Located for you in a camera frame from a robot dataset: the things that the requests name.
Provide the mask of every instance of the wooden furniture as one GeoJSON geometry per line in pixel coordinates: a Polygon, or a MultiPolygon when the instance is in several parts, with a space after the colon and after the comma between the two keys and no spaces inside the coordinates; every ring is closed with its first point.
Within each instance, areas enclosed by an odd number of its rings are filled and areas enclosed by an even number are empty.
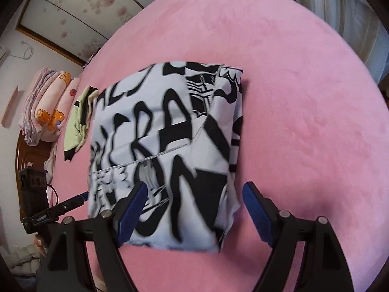
{"type": "Polygon", "coordinates": [[[19,171],[31,166],[38,170],[43,170],[44,162],[50,157],[52,143],[39,141],[37,146],[28,146],[24,141],[24,136],[19,133],[18,142],[16,144],[16,156],[15,156],[15,174],[16,174],[16,186],[18,189],[19,197],[19,214],[20,220],[26,217],[24,211],[23,198],[21,194],[21,183],[19,179],[19,171]]]}

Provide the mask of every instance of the bed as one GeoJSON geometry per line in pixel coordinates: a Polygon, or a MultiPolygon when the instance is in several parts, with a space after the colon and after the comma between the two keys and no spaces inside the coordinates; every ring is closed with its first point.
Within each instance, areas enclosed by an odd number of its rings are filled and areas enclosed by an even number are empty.
{"type": "MultiPolygon", "coordinates": [[[[157,0],[104,45],[81,74],[79,89],[101,91],[151,63],[172,60],[244,69],[238,194],[254,181],[298,218],[327,216],[355,291],[365,291],[389,256],[389,114],[353,51],[291,0],[157,0]]],[[[90,153],[88,138],[65,162],[63,139],[52,181],[60,201],[88,190],[90,153]]],[[[47,155],[43,149],[36,154],[47,155]]],[[[71,215],[86,218],[87,206],[71,215]]],[[[302,248],[285,291],[293,290],[302,248]]],[[[88,251],[98,273],[93,247],[88,251]]],[[[270,248],[242,207],[218,255],[133,246],[121,254],[141,292],[235,292],[252,291],[270,248]]]]}

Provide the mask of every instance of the folded pink blanket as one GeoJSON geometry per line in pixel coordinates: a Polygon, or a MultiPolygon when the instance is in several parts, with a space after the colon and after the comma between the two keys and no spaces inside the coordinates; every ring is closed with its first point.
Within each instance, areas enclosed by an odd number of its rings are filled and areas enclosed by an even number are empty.
{"type": "Polygon", "coordinates": [[[35,73],[30,87],[27,91],[27,97],[24,104],[23,112],[21,119],[19,121],[20,129],[22,134],[25,136],[25,141],[27,145],[36,146],[40,139],[39,128],[34,126],[34,115],[31,115],[31,110],[35,102],[37,102],[37,97],[39,92],[46,87],[50,78],[55,75],[55,70],[50,70],[44,68],[35,73]]]}

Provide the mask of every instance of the folded shirt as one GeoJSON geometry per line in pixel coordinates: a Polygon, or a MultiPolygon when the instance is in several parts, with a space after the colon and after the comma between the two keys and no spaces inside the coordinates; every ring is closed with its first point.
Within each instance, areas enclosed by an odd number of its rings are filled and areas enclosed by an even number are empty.
{"type": "Polygon", "coordinates": [[[241,75],[222,64],[160,63],[102,91],[89,216],[112,209],[143,181],[148,200],[129,244],[219,251],[239,208],[241,75]]]}
{"type": "Polygon", "coordinates": [[[65,131],[65,160],[72,160],[75,153],[85,143],[93,109],[93,99],[97,95],[97,89],[89,85],[74,102],[65,131]]]}

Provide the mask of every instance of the wall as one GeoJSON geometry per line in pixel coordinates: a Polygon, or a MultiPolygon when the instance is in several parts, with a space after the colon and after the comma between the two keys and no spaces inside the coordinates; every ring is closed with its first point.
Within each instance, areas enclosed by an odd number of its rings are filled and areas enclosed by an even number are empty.
{"type": "Polygon", "coordinates": [[[77,64],[15,30],[21,9],[22,6],[0,37],[0,45],[7,47],[12,55],[23,56],[28,46],[22,45],[21,41],[29,43],[34,48],[34,54],[28,61],[8,57],[0,66],[0,115],[3,114],[8,99],[17,85],[20,91],[12,106],[7,128],[0,127],[0,245],[9,249],[12,249],[13,245],[23,247],[32,243],[32,235],[25,233],[19,219],[15,178],[16,142],[20,131],[18,121],[31,78],[37,70],[45,67],[65,70],[72,76],[77,76],[81,72],[81,67],[77,64]]]}
{"type": "Polygon", "coordinates": [[[85,62],[154,0],[30,0],[20,22],[76,62],[85,62]]]}

